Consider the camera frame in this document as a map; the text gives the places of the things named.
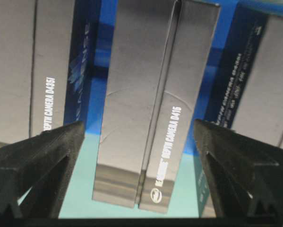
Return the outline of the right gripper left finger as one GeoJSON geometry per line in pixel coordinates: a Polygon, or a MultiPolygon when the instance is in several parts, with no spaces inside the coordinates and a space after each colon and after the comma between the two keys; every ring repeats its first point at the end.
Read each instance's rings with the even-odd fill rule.
{"type": "Polygon", "coordinates": [[[0,148],[0,219],[58,218],[85,138],[82,121],[0,148]]]}

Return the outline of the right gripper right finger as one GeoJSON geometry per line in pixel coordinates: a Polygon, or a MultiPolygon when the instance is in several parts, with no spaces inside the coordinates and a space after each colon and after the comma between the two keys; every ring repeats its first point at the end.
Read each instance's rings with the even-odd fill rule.
{"type": "Polygon", "coordinates": [[[283,149],[200,119],[194,139],[218,217],[283,220],[283,149]]]}

